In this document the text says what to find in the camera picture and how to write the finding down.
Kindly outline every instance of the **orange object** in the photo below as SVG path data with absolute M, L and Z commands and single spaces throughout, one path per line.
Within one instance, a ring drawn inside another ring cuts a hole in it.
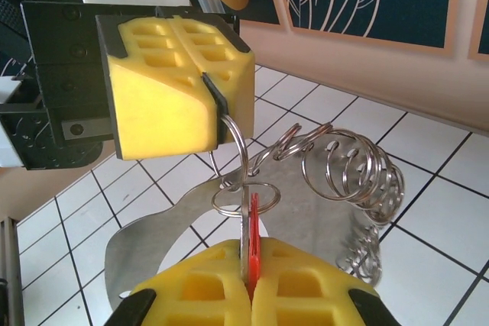
M 249 272 L 248 272 L 248 294 L 253 300 L 254 289 L 260 278 L 260 223 L 258 217 L 259 198 L 257 193 L 251 194 L 250 207 L 250 253 L 249 253 Z

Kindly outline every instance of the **silver metal plate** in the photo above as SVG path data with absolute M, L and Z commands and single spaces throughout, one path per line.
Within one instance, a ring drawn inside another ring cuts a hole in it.
M 324 180 L 325 174 L 320 152 L 332 140 L 338 137 L 326 135 L 316 141 L 318 152 L 308 160 L 308 172 L 318 182 Z M 361 239 L 361 229 L 372 224 L 361 209 L 347 202 L 330 202 L 315 194 L 302 177 L 301 159 L 301 153 L 283 161 L 269 159 L 248 182 L 269 182 L 281 191 L 279 204 L 260 216 L 270 237 L 335 265 L 349 253 L 352 244 Z M 225 179 L 236 182 L 238 175 L 239 169 Z M 179 236 L 197 218 L 212 210 L 211 198 L 219 191 L 220 183 L 219 179 L 205 182 L 186 193 L 172 208 L 143 217 L 112 237 L 105 253 L 105 284 L 113 308 L 121 302 L 119 294 L 156 275 Z M 258 192 L 261 203 L 268 202 L 274 195 L 273 190 L 265 186 L 252 186 L 250 191 Z M 219 196 L 219 202 L 222 206 L 240 205 L 241 191 L 225 192 Z

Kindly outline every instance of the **yellow foam gripper pad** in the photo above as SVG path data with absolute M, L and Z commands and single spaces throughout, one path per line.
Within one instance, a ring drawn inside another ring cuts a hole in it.
M 157 296 L 143 326 L 364 326 L 348 292 L 371 286 L 273 238 L 261 238 L 261 276 L 251 305 L 239 241 L 216 244 L 143 282 Z
M 219 140 L 218 106 L 203 74 L 243 135 L 253 136 L 254 54 L 219 16 L 200 17 L 97 16 L 119 158 L 205 152 L 231 141 L 229 133 Z

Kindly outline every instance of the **keychain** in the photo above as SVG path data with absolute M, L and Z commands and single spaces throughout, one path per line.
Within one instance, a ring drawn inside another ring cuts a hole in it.
M 241 167 L 224 176 L 218 171 L 217 179 L 190 190 L 172 208 L 138 219 L 109 241 L 105 281 L 112 307 L 119 294 L 157 273 L 178 237 L 210 208 L 230 220 L 248 215 L 219 203 L 240 205 L 249 190 L 260 197 L 257 212 L 270 237 L 375 285 L 381 277 L 378 231 L 397 213 L 404 192 L 403 175 L 388 155 L 330 123 L 304 135 L 297 135 L 295 124 L 249 160 L 239 129 L 229 117 L 223 121 L 237 142 Z M 248 257 L 243 240 L 241 254 Z M 241 274 L 247 281 L 245 269 Z

